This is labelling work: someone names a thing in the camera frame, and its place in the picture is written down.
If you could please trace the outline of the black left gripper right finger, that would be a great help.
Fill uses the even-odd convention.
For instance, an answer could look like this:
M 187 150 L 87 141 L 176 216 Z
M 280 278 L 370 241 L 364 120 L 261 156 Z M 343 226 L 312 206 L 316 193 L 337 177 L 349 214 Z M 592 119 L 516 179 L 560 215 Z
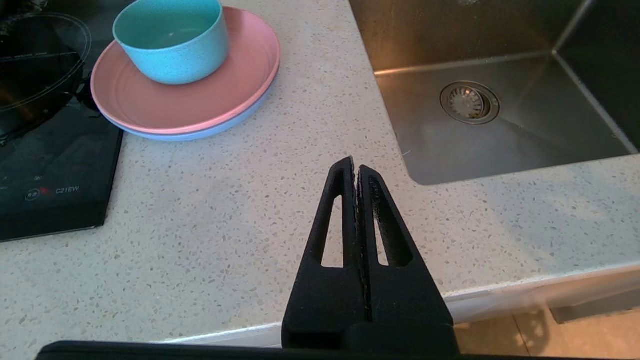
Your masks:
M 382 176 L 358 174 L 358 239 L 366 353 L 459 353 L 453 317 Z

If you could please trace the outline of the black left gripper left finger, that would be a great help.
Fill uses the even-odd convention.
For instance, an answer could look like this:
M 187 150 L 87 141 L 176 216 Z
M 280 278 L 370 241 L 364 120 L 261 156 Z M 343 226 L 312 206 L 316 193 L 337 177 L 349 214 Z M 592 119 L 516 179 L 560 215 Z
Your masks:
M 368 319 L 354 181 L 352 157 L 329 169 L 283 317 L 284 348 L 338 350 L 346 331 Z M 322 260 L 336 198 L 342 199 L 342 266 L 328 268 Z

